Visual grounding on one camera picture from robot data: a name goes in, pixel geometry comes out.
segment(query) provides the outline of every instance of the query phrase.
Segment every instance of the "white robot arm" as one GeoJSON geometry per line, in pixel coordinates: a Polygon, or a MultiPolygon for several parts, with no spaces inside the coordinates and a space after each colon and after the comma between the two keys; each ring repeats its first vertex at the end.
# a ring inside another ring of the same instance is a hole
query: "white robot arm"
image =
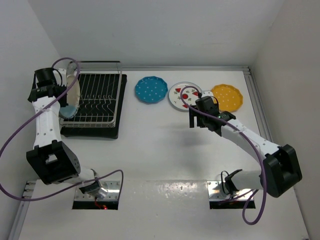
{"type": "MultiPolygon", "coordinates": [[[[93,169],[82,167],[77,156],[62,142],[59,110],[60,107],[67,105],[67,96],[65,95],[50,108],[43,110],[64,90],[66,90],[65,86],[57,84],[53,68],[42,68],[35,71],[28,101],[32,103],[35,113],[39,111],[43,113],[36,118],[35,142],[33,149],[26,153],[26,159],[47,185],[74,184],[98,178],[93,169]]],[[[98,199],[103,199],[107,194],[98,180],[93,183],[84,183],[79,189],[82,193],[90,194],[98,199]]]]}
{"type": "MultiPolygon", "coordinates": [[[[204,116],[199,112],[189,109],[190,128],[194,128],[194,118],[197,118],[197,126],[208,128],[224,137],[251,155],[259,163],[258,156],[249,142],[241,135],[244,133],[254,144],[255,149],[263,160],[263,168],[266,175],[267,193],[275,198],[281,196],[285,191],[302,179],[296,151],[289,145],[279,146],[272,143],[244,126],[230,112],[219,111],[219,104],[214,103],[211,96],[199,96],[195,101],[194,109],[207,115],[222,119],[238,130],[230,127],[226,123],[204,116]]],[[[227,177],[223,183],[228,192],[232,195],[242,189],[260,190],[262,187],[261,171],[243,171],[238,169],[227,177]]]]}

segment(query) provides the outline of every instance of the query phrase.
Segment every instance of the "metal bracket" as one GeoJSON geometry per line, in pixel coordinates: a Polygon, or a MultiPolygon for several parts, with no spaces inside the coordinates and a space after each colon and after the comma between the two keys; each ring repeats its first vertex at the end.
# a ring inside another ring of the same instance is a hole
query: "metal bracket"
{"type": "MultiPolygon", "coordinates": [[[[116,202],[118,201],[120,191],[120,181],[100,181],[101,186],[106,190],[105,198],[99,199],[103,202],[116,202]]],[[[75,189],[74,194],[75,202],[94,202],[95,198],[89,194],[83,194],[79,187],[75,189]]]]}
{"type": "MultiPolygon", "coordinates": [[[[35,186],[36,186],[35,180],[27,181],[23,190],[22,197],[25,199],[30,199],[32,197],[32,194],[34,193],[35,186]]],[[[30,201],[20,202],[8,240],[19,239],[19,236],[27,215],[29,204],[30,204],[30,201]]]]}
{"type": "MultiPolygon", "coordinates": [[[[222,182],[221,181],[207,181],[207,187],[208,187],[208,196],[209,196],[209,202],[210,202],[210,209],[242,209],[245,202],[249,199],[251,196],[250,189],[242,189],[238,191],[235,195],[232,197],[237,197],[242,194],[245,194],[249,192],[248,194],[238,198],[234,202],[229,202],[229,204],[220,204],[221,201],[228,200],[230,195],[224,194],[222,191],[222,182]]],[[[250,204],[248,204],[248,209],[255,209],[255,202],[254,198],[250,200],[250,204]]]]}

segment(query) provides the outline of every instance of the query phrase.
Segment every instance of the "white table surface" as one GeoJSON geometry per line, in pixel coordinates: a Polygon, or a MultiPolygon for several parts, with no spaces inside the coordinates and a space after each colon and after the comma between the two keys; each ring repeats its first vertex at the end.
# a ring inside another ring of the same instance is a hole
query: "white table surface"
{"type": "MultiPolygon", "coordinates": [[[[246,225],[240,209],[210,210],[206,180],[222,170],[260,167],[232,142],[207,129],[189,128],[188,113],[174,109],[168,98],[144,104],[134,87],[146,76],[163,78],[170,88],[193,82],[202,90],[230,84],[243,95],[237,119],[255,132],[258,126],[242,71],[128,71],[119,138],[63,138],[81,165],[100,175],[116,169],[125,174],[119,210],[72,210],[74,190],[31,202],[20,240],[55,239],[266,239],[302,240],[307,231],[293,189],[280,198],[268,196],[264,215],[246,225]]],[[[118,180],[119,176],[110,179],[118,180]]],[[[65,187],[37,182],[33,197],[65,187]]],[[[253,220],[257,209],[249,209],[253,220]]]]}

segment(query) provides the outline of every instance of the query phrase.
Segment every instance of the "blue bowl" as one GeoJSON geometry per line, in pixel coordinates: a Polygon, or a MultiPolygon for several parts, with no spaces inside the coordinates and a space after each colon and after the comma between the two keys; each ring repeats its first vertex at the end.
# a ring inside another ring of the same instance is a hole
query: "blue bowl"
{"type": "Polygon", "coordinates": [[[156,104],[166,97],[167,83],[157,76],[146,76],[134,88],[136,97],[146,104],[156,104]]]}

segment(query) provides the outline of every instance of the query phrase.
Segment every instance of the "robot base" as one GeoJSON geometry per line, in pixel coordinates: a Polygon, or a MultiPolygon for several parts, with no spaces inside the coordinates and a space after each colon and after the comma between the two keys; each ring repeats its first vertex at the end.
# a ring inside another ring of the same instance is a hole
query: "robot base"
{"type": "MultiPolygon", "coordinates": [[[[250,189],[242,189],[238,191],[233,197],[240,196],[247,192],[249,193],[244,195],[243,197],[238,198],[235,201],[223,203],[223,201],[229,199],[230,195],[226,195],[222,191],[221,181],[207,181],[207,187],[208,187],[210,209],[243,209],[246,201],[252,194],[252,192],[249,192],[250,189]]],[[[255,209],[255,208],[256,208],[255,201],[254,201],[254,198],[252,198],[247,206],[247,209],[255,209]]]]}
{"type": "MultiPolygon", "coordinates": [[[[118,197],[120,190],[120,181],[100,181],[101,186],[107,190],[107,195],[104,199],[98,199],[97,203],[100,206],[105,205],[107,210],[118,210],[118,197]]],[[[97,209],[95,198],[89,194],[83,194],[79,187],[75,189],[72,209],[97,209]]]]}

